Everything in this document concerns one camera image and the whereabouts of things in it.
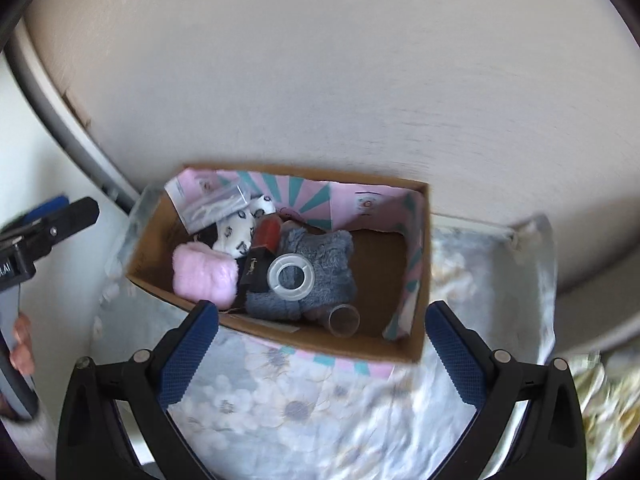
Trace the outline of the person's left hand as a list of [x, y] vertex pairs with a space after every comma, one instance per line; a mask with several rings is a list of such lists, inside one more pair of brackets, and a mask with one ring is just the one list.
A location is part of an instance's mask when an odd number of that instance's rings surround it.
[[15, 344], [10, 353], [12, 366], [23, 376], [34, 374], [35, 359], [32, 354], [32, 337], [30, 336], [29, 318], [20, 313], [13, 325]]

